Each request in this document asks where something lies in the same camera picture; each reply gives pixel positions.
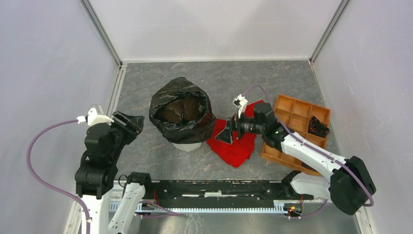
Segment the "black plastic trash bag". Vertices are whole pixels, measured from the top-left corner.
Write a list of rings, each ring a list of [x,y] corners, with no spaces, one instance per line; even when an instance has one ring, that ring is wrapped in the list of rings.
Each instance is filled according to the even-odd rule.
[[[207,141],[217,121],[206,91],[185,77],[172,79],[152,96],[149,119],[175,144]]]

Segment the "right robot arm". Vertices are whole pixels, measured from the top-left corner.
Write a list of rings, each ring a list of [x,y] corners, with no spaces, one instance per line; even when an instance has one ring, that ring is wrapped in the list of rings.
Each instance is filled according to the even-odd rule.
[[[267,102],[254,106],[253,117],[244,114],[245,107],[240,105],[238,112],[227,119],[224,129],[215,137],[217,141],[232,144],[234,135],[241,139],[246,133],[258,134],[267,146],[300,160],[321,175],[297,173],[282,184],[284,197],[320,197],[347,215],[354,215],[361,207],[374,206],[376,187],[361,158],[345,158],[306,140],[287,127]]]

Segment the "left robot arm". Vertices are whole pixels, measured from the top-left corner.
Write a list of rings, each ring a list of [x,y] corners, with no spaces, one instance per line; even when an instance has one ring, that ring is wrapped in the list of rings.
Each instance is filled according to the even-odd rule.
[[[148,173],[132,172],[127,176],[121,202],[109,219],[109,202],[118,173],[117,162],[122,150],[131,144],[144,128],[143,116],[130,116],[116,111],[111,117],[91,108],[87,116],[78,116],[87,123],[84,144],[86,151],[75,173],[75,192],[84,203],[86,221],[84,234],[125,234],[128,232],[138,204],[152,195],[153,185]]]

